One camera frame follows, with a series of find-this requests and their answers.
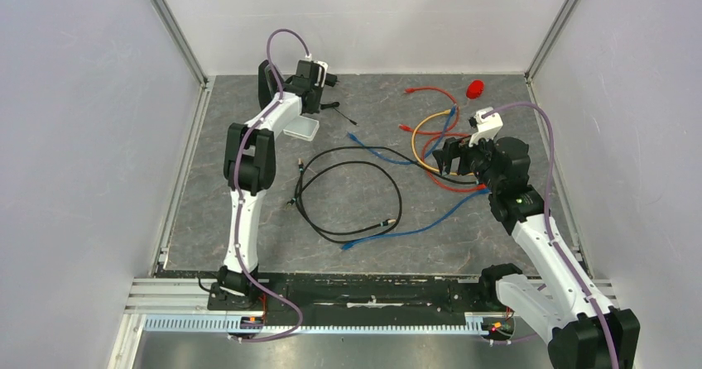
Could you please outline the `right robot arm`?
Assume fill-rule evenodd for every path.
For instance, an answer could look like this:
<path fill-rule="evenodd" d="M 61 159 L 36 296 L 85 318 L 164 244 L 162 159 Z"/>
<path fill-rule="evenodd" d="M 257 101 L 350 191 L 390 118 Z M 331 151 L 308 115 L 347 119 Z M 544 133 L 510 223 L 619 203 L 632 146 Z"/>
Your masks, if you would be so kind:
<path fill-rule="evenodd" d="M 641 325 L 618 309 L 588 277 L 559 234 L 547 202 L 529 182 L 529 146 L 514 137 L 449 138 L 433 152 L 439 170 L 459 162 L 488 189 L 495 219 L 528 255 L 548 295 L 516 267 L 483 271 L 478 299 L 488 309 L 515 311 L 547 346 L 554 368 L 631 368 Z"/>

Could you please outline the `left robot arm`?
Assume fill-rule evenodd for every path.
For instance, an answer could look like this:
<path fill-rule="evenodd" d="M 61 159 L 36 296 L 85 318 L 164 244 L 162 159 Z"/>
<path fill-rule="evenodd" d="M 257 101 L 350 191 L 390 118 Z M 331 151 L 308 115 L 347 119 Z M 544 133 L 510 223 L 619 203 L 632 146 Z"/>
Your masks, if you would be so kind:
<path fill-rule="evenodd" d="M 296 72 L 283 78 L 269 60 L 258 67 L 259 113 L 227 130 L 224 178 L 230 188 L 231 226 L 228 250 L 214 290 L 228 292 L 240 309 L 251 309 L 260 297 L 257 234 L 262 201 L 276 176 L 276 139 L 281 133 L 311 141 L 319 129 L 311 114 L 320 111 L 326 86 L 337 79 L 320 60 L 299 60 Z"/>

